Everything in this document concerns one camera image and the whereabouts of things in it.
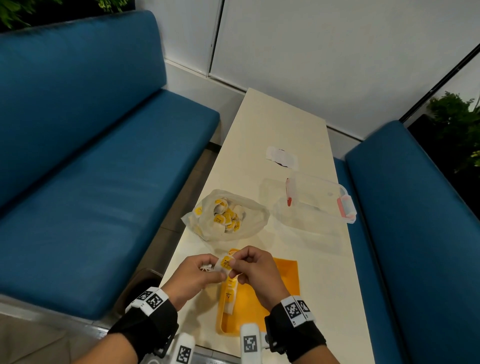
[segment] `black wristband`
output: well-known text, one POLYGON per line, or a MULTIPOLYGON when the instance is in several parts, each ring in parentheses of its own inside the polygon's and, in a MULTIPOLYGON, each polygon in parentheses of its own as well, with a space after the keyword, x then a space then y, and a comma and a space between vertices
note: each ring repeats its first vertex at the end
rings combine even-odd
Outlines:
POLYGON ((130 308, 108 331, 109 334, 120 333, 126 337, 137 354, 138 362, 156 351, 165 356, 179 327, 177 310, 170 300, 162 300, 161 304, 154 301, 153 305, 147 310, 130 308))
POLYGON ((287 353, 291 363, 311 349, 326 345, 326 340, 312 320, 302 317, 302 323, 294 324, 282 303, 276 305, 270 315, 265 317, 270 350, 287 353))

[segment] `hand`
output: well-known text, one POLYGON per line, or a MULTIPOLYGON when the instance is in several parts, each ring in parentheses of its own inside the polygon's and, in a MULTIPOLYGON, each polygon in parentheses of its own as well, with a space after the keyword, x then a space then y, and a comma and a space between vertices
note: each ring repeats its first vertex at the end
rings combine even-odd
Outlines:
POLYGON ((281 300, 290 296, 269 252, 253 246, 246 246, 236 252, 233 258, 229 261, 233 268, 229 274, 230 278, 240 274, 239 283, 250 284, 255 290, 260 304, 268 312, 281 300))
POLYGON ((170 302, 179 311, 209 283, 220 283, 227 279, 224 272, 203 272, 205 264, 215 265, 218 258, 211 254, 192 255, 185 258, 170 279, 162 286, 170 302))

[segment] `green plant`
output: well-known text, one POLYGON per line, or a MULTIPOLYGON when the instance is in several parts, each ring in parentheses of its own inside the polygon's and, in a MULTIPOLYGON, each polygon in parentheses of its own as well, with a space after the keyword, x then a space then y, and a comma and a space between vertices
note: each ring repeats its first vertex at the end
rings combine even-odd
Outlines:
POLYGON ((473 110, 474 99, 463 101, 459 94, 445 92, 441 98, 433 97, 428 110, 433 115, 435 138, 448 155, 454 173, 473 173, 480 177, 480 107, 473 110))
POLYGON ((128 0, 97 0, 98 5, 105 12, 113 12, 113 9, 116 8, 117 11, 121 12, 122 7, 127 5, 128 0))
MULTIPOLYGON (((61 0, 52 1, 61 4, 61 0)), ((30 24, 22 20, 21 13, 34 13, 36 2, 36 0, 0 0, 1 22, 10 29, 13 29, 15 23, 20 23, 22 26, 30 26, 30 24)))

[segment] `person's right arm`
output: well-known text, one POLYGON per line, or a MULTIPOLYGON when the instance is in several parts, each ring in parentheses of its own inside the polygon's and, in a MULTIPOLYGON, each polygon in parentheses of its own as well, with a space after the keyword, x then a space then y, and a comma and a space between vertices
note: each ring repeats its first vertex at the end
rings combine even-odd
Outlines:
MULTIPOLYGON (((230 266, 230 278, 238 275, 240 284, 249 284, 255 290, 258 300, 268 312, 272 311, 284 298, 290 296, 285 284, 282 281, 280 272, 275 261, 269 252, 246 246, 233 255, 230 266)), ((299 359, 294 364, 338 364, 326 345, 317 346, 299 359)))

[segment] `blue bench backrest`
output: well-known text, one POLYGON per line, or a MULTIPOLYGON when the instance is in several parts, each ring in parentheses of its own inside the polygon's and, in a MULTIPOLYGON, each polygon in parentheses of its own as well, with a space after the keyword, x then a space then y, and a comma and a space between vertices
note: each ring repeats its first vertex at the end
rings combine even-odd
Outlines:
POLYGON ((150 12, 0 35, 0 207, 165 83, 150 12))
POLYGON ((478 363, 480 222, 397 121, 346 156, 414 363, 478 363))

